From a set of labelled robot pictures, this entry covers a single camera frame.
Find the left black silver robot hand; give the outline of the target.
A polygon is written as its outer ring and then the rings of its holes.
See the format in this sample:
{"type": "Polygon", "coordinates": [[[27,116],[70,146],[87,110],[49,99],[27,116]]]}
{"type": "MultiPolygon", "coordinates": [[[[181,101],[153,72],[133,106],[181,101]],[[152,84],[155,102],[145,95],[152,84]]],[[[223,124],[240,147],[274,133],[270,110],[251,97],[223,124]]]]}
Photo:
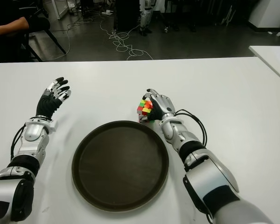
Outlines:
{"type": "Polygon", "coordinates": [[[68,80],[60,77],[48,85],[38,102],[36,108],[37,117],[46,117],[48,120],[52,119],[53,114],[71,95],[71,90],[67,83],[68,80]]]}

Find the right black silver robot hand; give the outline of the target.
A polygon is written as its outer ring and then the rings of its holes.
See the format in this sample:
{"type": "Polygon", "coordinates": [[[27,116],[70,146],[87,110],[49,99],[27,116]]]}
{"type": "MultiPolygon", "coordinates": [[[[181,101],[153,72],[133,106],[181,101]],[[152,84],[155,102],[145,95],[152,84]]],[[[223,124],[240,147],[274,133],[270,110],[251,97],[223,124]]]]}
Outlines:
{"type": "Polygon", "coordinates": [[[154,89],[147,89],[142,97],[143,100],[149,99],[152,102],[152,110],[147,115],[140,116],[140,123],[146,123],[154,120],[163,120],[166,117],[175,115],[175,107],[171,99],[165,95],[159,94],[154,89]]]}

